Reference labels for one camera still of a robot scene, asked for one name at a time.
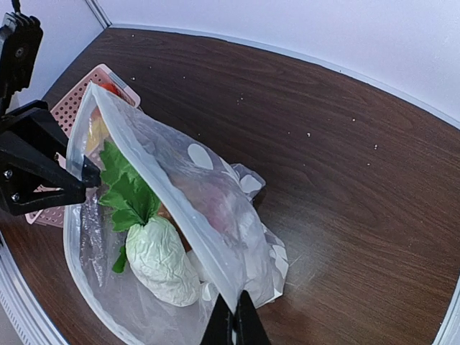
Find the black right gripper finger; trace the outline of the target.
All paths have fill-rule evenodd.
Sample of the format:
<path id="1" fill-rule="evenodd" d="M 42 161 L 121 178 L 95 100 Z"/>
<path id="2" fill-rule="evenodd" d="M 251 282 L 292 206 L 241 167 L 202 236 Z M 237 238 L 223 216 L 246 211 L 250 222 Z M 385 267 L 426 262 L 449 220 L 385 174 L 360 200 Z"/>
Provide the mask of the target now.
<path id="1" fill-rule="evenodd" d="M 233 313 L 221 296 L 218 296 L 201 340 L 201 345 L 232 345 Z"/>
<path id="2" fill-rule="evenodd" d="M 249 293 L 244 290 L 235 312 L 237 345 L 270 345 L 271 342 L 257 314 Z"/>
<path id="3" fill-rule="evenodd" d="M 14 132 L 1 134 L 1 209 L 13 216 L 86 200 L 86 187 Z"/>

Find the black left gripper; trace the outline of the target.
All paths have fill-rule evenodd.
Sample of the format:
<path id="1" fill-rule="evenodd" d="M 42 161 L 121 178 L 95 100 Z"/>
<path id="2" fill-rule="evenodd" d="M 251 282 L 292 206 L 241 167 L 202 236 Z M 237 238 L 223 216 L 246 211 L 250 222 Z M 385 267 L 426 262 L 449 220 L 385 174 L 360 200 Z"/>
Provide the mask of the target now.
<path id="1" fill-rule="evenodd" d="M 56 155 L 66 155 L 68 137 L 48 110 L 46 102 L 33 101 L 6 112 L 12 96 L 29 88 L 42 37 L 38 18 L 21 13 L 4 15 L 1 24 L 1 134 L 14 132 L 57 162 Z M 86 187 L 99 186 L 100 170 L 85 158 L 82 176 L 77 179 Z"/>

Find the orange pumpkin with leaf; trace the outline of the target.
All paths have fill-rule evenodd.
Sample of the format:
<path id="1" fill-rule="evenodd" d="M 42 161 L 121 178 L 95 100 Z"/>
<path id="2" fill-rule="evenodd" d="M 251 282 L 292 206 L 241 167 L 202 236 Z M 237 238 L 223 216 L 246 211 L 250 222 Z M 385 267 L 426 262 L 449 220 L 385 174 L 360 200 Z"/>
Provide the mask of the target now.
<path id="1" fill-rule="evenodd" d="M 100 87 L 106 89 L 107 91 L 110 91 L 111 93 L 115 94 L 118 97 L 121 97 L 121 93 L 119 89 L 112 83 L 102 83 Z"/>

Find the white wrinkled cabbage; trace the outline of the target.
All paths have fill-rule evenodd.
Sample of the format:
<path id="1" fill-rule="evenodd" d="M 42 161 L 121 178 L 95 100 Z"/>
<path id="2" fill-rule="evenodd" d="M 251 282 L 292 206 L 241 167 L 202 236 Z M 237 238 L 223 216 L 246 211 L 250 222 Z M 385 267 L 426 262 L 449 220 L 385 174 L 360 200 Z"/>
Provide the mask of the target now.
<path id="1" fill-rule="evenodd" d="M 129 266 L 162 302 L 176 307 L 194 304 L 201 288 L 198 273 L 161 200 L 113 142 L 104 142 L 99 157 L 107 190 L 98 202 L 111 209 L 113 230 L 126 233 L 112 270 L 122 273 Z"/>

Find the clear zip top bag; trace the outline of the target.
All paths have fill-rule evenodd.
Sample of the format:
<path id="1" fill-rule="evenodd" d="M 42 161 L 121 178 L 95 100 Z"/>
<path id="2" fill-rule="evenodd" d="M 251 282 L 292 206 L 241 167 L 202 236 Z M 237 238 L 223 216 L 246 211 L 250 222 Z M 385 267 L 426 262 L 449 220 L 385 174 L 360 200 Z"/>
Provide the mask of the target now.
<path id="1" fill-rule="evenodd" d="M 280 297 L 285 245 L 253 200 L 265 186 L 204 144 L 90 83 L 66 168 L 94 164 L 101 184 L 65 209 L 70 273 L 101 322 L 126 344 L 198 344 L 218 298 Z"/>

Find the red apple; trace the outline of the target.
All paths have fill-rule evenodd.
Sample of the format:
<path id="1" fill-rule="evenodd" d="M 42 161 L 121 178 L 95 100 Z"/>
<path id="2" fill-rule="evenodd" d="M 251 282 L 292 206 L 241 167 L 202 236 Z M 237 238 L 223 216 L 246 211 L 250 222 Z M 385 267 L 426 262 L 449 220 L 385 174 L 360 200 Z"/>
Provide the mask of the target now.
<path id="1" fill-rule="evenodd" d="M 210 182 L 186 180 L 180 189 L 209 225 L 225 236 L 237 237 L 240 223 L 254 210 L 240 188 L 222 188 Z"/>

